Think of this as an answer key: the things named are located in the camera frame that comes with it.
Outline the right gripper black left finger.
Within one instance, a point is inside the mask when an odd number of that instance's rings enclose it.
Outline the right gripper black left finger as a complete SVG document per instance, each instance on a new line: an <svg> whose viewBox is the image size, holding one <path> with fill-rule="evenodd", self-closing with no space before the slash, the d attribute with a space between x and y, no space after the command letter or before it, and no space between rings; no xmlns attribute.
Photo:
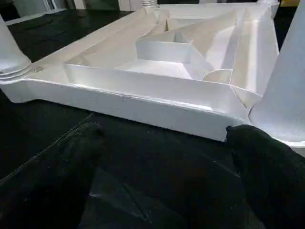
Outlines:
<svg viewBox="0 0 305 229"><path fill-rule="evenodd" d="M104 132L83 124L0 182L3 229L75 229L104 150Z"/></svg>

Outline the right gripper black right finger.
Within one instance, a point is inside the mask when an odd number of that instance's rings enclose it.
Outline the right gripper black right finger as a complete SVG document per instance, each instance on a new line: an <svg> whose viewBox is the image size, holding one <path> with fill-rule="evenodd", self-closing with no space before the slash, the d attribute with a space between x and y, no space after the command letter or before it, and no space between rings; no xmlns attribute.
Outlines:
<svg viewBox="0 0 305 229"><path fill-rule="evenodd" d="M305 227L305 159L286 144L251 125L228 126L246 199L267 229Z"/></svg>

